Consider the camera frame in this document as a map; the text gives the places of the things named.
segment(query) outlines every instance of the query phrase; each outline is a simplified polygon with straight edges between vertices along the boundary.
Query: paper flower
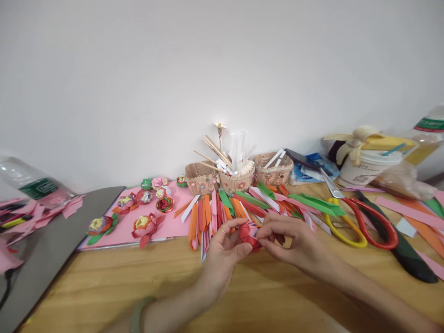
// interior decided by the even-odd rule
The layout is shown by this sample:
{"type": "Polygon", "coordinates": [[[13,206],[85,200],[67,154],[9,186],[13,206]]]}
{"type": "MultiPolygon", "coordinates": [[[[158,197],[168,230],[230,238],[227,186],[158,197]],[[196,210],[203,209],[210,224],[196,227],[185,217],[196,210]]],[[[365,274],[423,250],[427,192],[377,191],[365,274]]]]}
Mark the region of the paper flower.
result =
{"type": "Polygon", "coordinates": [[[171,196],[171,190],[168,186],[161,186],[157,189],[156,197],[158,199],[163,197],[170,197],[171,196]]]}
{"type": "Polygon", "coordinates": [[[141,189],[136,194],[137,204],[147,204],[151,201],[152,198],[153,198],[153,195],[144,189],[141,189]]]}
{"type": "Polygon", "coordinates": [[[255,237],[256,232],[258,231],[258,228],[248,224],[244,223],[239,227],[239,238],[243,243],[250,243],[253,247],[252,252],[257,252],[262,247],[259,244],[258,239],[255,237]]]}
{"type": "Polygon", "coordinates": [[[102,216],[100,218],[94,219],[88,228],[87,234],[90,235],[88,239],[88,245],[94,245],[102,238],[103,235],[109,234],[114,230],[114,227],[119,222],[119,218],[116,213],[109,216],[102,216]]]}
{"type": "Polygon", "coordinates": [[[176,179],[176,184],[178,187],[188,187],[188,184],[185,181],[185,175],[180,175],[176,179]]]}
{"type": "Polygon", "coordinates": [[[162,213],[166,213],[173,209],[174,200],[171,197],[160,198],[156,204],[156,208],[162,213]]]}
{"type": "Polygon", "coordinates": [[[150,191],[153,189],[153,186],[151,185],[151,182],[153,181],[152,178],[145,178],[142,183],[140,184],[141,188],[144,190],[150,191]]]}
{"type": "Polygon", "coordinates": [[[151,181],[151,186],[157,190],[159,187],[166,185],[168,183],[168,179],[165,177],[156,177],[151,181]]]}
{"type": "Polygon", "coordinates": [[[150,213],[148,216],[141,216],[134,221],[133,232],[131,234],[134,238],[141,237],[139,242],[140,248],[145,247],[151,235],[156,232],[157,227],[158,222],[153,213],[150,213]]]}
{"type": "Polygon", "coordinates": [[[118,214],[128,214],[130,210],[135,210],[137,207],[139,207],[139,205],[136,204],[135,195],[131,193],[127,196],[120,197],[117,200],[117,207],[112,211],[118,214]]]}

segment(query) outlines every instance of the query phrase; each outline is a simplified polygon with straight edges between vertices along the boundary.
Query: popsicle stick basket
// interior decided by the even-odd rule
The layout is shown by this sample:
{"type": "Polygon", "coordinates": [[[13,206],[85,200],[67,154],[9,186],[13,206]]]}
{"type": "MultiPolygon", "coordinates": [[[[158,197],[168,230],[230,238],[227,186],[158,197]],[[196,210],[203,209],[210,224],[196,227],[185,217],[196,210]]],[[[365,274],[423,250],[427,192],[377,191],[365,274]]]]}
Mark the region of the popsicle stick basket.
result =
{"type": "Polygon", "coordinates": [[[273,158],[276,154],[268,153],[268,154],[260,154],[254,157],[254,163],[256,166],[255,173],[255,181],[258,183],[264,183],[265,185],[278,186],[281,184],[285,184],[290,176],[291,171],[293,170],[295,164],[287,155],[282,158],[279,166],[270,166],[268,168],[264,168],[267,163],[273,158]]]}
{"type": "Polygon", "coordinates": [[[239,175],[228,175],[219,171],[221,180],[221,188],[228,194],[233,195],[234,192],[246,192],[253,183],[254,162],[249,160],[242,168],[239,175]]]}
{"type": "MultiPolygon", "coordinates": [[[[215,167],[214,163],[203,161],[215,167]]],[[[219,187],[217,171],[200,163],[192,163],[185,167],[185,182],[192,195],[211,193],[219,187]]]]}

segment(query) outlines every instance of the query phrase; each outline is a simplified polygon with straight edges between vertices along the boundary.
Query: hand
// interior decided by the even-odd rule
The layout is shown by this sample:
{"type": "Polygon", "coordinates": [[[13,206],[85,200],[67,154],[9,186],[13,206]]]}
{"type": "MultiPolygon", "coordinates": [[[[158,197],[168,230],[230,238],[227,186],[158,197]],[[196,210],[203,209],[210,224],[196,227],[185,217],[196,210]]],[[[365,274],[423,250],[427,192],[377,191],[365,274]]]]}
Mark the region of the hand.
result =
{"type": "Polygon", "coordinates": [[[196,284],[205,295],[204,301],[208,306],[225,294],[230,284],[234,266],[253,249],[249,243],[241,242],[238,231],[230,237],[228,236],[232,228],[238,227],[247,221],[247,219],[228,220],[211,239],[205,267],[196,284]]]}
{"type": "Polygon", "coordinates": [[[268,213],[256,238],[275,259],[291,264],[315,280],[339,287],[353,270],[325,246],[301,220],[268,213]],[[292,239],[290,248],[274,243],[275,234],[292,239]]]}

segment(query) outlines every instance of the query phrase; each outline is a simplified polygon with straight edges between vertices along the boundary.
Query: white wall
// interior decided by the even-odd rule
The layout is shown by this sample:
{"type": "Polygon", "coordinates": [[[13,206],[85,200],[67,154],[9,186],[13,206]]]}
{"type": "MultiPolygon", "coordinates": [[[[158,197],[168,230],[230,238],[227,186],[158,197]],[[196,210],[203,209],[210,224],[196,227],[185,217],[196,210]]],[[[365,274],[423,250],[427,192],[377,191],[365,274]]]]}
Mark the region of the white wall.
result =
{"type": "Polygon", "coordinates": [[[443,17],[441,0],[3,0],[0,148],[85,192],[176,177],[215,121],[257,152],[405,130],[444,101],[443,17]]]}

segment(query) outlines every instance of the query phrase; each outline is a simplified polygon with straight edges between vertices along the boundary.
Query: red scissors handle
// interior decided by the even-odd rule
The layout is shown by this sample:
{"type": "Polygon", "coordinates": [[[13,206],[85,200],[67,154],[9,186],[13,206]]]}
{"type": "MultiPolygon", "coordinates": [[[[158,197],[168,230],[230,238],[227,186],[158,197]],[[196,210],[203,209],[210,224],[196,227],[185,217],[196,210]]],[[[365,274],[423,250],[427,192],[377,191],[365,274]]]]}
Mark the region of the red scissors handle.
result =
{"type": "Polygon", "coordinates": [[[398,246],[399,243],[399,239],[398,239],[398,233],[395,230],[395,227],[393,226],[392,223],[390,223],[389,220],[387,220],[385,218],[384,215],[382,215],[381,213],[379,213],[378,211],[374,210],[373,208],[371,208],[370,206],[367,206],[366,204],[364,204],[363,202],[357,200],[356,198],[342,198],[342,200],[350,206],[350,208],[353,210],[353,212],[356,215],[356,218],[358,220],[358,224],[359,224],[359,228],[361,229],[361,232],[364,234],[364,237],[367,239],[367,241],[378,248],[384,249],[384,250],[393,250],[395,247],[398,246]],[[365,225],[364,222],[364,218],[362,216],[362,212],[359,210],[359,208],[357,207],[361,207],[363,209],[365,209],[366,211],[369,211],[371,214],[373,214],[374,216],[376,216],[378,218],[379,221],[381,221],[381,223],[383,224],[383,226],[386,228],[387,230],[387,234],[388,234],[388,240],[387,243],[385,244],[380,244],[377,243],[370,235],[370,233],[367,230],[367,227],[365,225]]]}

